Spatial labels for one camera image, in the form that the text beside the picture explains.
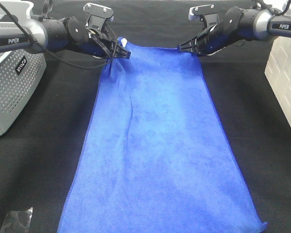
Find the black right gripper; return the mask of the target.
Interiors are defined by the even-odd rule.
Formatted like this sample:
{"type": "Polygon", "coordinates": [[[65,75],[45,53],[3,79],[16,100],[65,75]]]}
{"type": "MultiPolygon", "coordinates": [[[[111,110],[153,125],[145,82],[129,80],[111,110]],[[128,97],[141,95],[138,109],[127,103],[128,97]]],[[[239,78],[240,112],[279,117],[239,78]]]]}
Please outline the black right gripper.
{"type": "Polygon", "coordinates": [[[198,56],[211,56],[240,40],[245,39],[238,34],[238,24],[220,23],[201,33],[197,39],[193,38],[179,44],[177,49],[198,56]]]}

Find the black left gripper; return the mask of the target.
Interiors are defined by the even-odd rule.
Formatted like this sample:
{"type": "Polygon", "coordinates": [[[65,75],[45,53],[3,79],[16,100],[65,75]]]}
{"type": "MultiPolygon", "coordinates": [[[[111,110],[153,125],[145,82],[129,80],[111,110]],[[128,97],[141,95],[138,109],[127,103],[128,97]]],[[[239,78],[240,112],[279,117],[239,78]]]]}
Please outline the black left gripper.
{"type": "Polygon", "coordinates": [[[116,41],[107,33],[81,29],[75,29],[75,52],[101,59],[129,59],[131,56],[130,51],[116,48],[116,41]]]}

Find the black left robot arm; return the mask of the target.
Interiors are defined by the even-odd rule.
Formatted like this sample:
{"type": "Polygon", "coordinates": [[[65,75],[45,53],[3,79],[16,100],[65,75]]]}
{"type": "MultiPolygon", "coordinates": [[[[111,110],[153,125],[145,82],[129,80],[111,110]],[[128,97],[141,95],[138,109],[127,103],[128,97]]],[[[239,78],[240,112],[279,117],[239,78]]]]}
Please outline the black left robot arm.
{"type": "Polygon", "coordinates": [[[28,19],[20,26],[0,22],[0,53],[18,49],[31,54],[70,50],[102,59],[130,58],[130,52],[108,33],[88,29],[75,17],[28,19]]]}

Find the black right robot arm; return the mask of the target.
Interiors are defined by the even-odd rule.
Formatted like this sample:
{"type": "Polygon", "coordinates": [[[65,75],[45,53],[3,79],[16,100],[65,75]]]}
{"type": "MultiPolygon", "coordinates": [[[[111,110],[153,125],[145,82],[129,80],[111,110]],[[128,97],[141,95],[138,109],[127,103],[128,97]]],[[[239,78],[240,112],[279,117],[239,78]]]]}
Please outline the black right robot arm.
{"type": "Polygon", "coordinates": [[[194,38],[178,45],[180,52],[211,56],[240,41],[270,41],[282,36],[291,38],[291,15],[276,15],[268,8],[230,8],[219,17],[213,4],[189,9],[190,21],[200,20],[204,27],[194,38]]]}

